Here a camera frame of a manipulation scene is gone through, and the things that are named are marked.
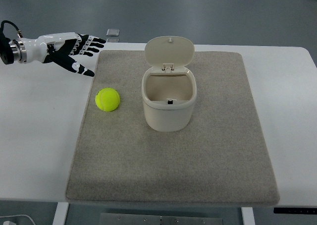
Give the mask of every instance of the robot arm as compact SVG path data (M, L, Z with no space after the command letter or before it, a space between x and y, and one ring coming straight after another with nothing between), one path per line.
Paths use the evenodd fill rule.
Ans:
M3 34L4 22L12 24L19 38L8 42ZM9 21L3 21L0 31L0 55L5 64L29 63L38 60L42 63L55 62L66 70L88 76L95 74L76 62L71 56L93 56L105 47L106 41L91 35L59 33L40 36L38 39L23 38L21 31Z

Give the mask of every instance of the gray mat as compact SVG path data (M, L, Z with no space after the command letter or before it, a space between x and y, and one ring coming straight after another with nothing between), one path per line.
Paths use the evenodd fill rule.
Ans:
M144 118L141 51L103 51L70 172L70 202L168 202L232 206L279 200L241 55L196 52L187 66L198 98L189 124L157 132ZM113 112L95 105L105 87L121 97Z

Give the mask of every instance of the yellow tennis ball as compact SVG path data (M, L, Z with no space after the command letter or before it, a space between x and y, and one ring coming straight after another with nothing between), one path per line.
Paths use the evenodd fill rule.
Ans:
M113 88L104 88L99 90L95 97L96 105L105 112L115 110L120 103L120 96Z

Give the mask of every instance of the gray floor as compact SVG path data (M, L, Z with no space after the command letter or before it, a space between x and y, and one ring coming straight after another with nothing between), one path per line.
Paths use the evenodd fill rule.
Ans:
M11 215L28 215L36 225L53 223L57 203L0 201L0 217ZM0 225L11 221L17 225L32 225L27 217L0 218Z
M157 36L178 35L194 44L303 47L317 64L317 0L0 0L0 20L5 19L17 24L26 38L60 32L106 38L108 28L119 28L120 42L146 43ZM16 38L9 26L4 32ZM22 204L25 212L20 211ZM2 201L0 216L30 210L38 212L34 220L54 215L55 203L45 210L42 203L22 204ZM94 209L101 211L71 206L67 224L76 224L71 222L76 216L95 216ZM259 224L269 224L260 223L268 213L256 210ZM283 219L308 224L305 215L294 216L299 222L293 216Z
M243 225L241 208L118 209L107 206L70 205L65 225L97 225L101 213L220 218L223 225Z

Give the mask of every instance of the bin lid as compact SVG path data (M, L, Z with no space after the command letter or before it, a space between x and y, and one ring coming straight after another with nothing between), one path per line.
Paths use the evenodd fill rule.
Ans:
M194 56L194 44L183 37L163 36L150 40L145 46L145 59L150 66L162 67L173 64L174 67L188 65Z

